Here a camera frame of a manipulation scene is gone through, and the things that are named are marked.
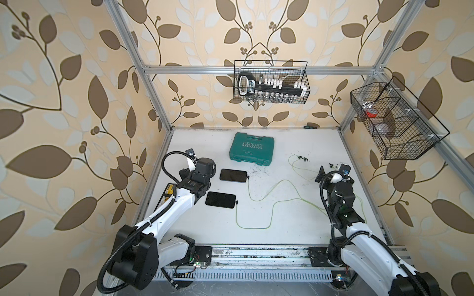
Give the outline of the black phone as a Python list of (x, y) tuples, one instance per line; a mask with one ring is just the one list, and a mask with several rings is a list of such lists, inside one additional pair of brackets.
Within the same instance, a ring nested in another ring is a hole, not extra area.
[(205, 204), (211, 207), (229, 208), (236, 206), (237, 197), (234, 194), (208, 192)]

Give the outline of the blue phone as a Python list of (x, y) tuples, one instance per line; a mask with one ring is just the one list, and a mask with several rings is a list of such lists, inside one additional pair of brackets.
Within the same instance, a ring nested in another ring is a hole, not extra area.
[(248, 173), (242, 170), (232, 169), (221, 169), (220, 176), (221, 181), (245, 183), (248, 180)]

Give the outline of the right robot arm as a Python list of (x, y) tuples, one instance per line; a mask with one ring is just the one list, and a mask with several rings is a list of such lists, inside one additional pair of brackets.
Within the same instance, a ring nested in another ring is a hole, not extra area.
[(438, 296), (438, 281), (429, 273), (421, 273), (408, 264), (370, 229), (355, 211), (354, 180), (350, 167), (316, 176), (319, 194), (330, 226), (328, 262), (347, 265), (379, 296)]

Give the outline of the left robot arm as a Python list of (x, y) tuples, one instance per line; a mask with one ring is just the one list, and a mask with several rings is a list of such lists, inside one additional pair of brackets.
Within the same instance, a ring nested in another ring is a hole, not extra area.
[(171, 263), (179, 266), (196, 262), (195, 240), (176, 234), (164, 242), (162, 239), (171, 226), (211, 188), (216, 174), (216, 163), (209, 158), (197, 158), (194, 150), (179, 152), (188, 166), (179, 172), (179, 178), (170, 174), (165, 166), (162, 172), (172, 182), (167, 185), (159, 200), (159, 207), (134, 226), (119, 229), (111, 255), (102, 266), (97, 289), (102, 294), (113, 294), (128, 286), (138, 290), (146, 288), (160, 271), (172, 287), (180, 285), (166, 272)]

